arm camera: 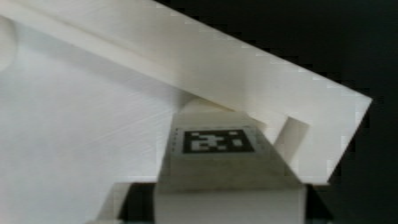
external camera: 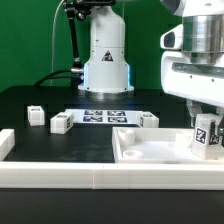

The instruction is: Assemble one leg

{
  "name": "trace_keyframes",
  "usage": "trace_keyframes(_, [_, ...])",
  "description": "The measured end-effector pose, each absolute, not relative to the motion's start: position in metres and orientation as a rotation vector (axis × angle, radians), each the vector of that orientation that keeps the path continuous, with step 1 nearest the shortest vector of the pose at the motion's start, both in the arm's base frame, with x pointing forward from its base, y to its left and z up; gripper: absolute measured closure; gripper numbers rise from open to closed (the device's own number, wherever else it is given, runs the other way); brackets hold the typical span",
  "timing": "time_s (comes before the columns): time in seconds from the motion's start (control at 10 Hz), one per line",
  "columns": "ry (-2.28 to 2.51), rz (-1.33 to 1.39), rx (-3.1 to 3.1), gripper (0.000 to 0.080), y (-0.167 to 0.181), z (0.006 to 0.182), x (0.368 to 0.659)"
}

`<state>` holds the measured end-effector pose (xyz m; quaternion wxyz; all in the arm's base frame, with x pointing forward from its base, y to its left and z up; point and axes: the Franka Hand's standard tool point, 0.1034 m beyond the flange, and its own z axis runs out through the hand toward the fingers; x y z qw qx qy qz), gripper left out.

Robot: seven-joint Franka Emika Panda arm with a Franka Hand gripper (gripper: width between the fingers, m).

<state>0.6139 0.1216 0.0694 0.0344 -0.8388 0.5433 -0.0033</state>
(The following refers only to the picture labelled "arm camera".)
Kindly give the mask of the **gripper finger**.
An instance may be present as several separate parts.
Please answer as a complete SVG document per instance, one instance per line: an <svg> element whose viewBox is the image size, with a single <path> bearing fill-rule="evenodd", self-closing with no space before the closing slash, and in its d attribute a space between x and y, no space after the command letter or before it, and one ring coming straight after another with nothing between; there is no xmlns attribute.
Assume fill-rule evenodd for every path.
<svg viewBox="0 0 398 224"><path fill-rule="evenodd" d="M122 224L122 219L119 218L119 216L127 190L127 182L119 182L111 185L97 217L87 222L87 224Z"/></svg>

